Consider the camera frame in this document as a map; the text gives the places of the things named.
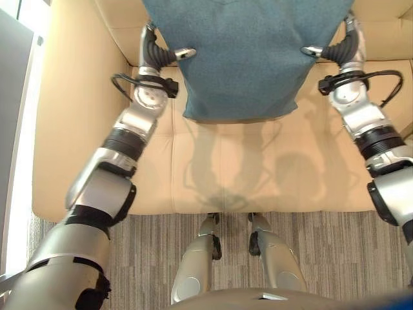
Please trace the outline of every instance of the robotic arm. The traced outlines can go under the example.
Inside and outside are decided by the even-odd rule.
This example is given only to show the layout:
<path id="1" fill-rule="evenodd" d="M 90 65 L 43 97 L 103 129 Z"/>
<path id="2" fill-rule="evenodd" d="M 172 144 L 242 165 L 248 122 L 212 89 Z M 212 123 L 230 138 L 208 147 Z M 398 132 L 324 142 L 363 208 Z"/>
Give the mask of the robotic arm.
<path id="1" fill-rule="evenodd" d="M 339 74 L 321 80 L 319 90 L 329 96 L 365 159 L 373 178 L 367 189 L 378 214 L 386 222 L 402 227 L 407 241 L 407 262 L 413 271 L 413 154 L 381 109 L 400 90 L 403 78 L 393 70 L 365 74 L 365 41 L 352 12 L 346 16 L 345 25 L 346 37 L 341 43 L 326 48 L 308 46 L 301 51 L 339 65 Z M 368 78 L 387 74 L 399 76 L 400 82 L 378 106 L 368 98 Z"/>
<path id="2" fill-rule="evenodd" d="M 159 71 L 196 53 L 191 48 L 163 50 L 155 40 L 154 27 L 147 24 L 142 31 L 139 75 L 113 77 L 119 89 L 119 78 L 133 83 L 134 98 L 71 186 L 66 217 L 30 259 L 5 309 L 98 310 L 107 298 L 109 228 L 126 217 L 136 195 L 130 179 L 137 161 L 168 97 L 174 98 L 178 91 L 177 83 L 159 77 Z"/>

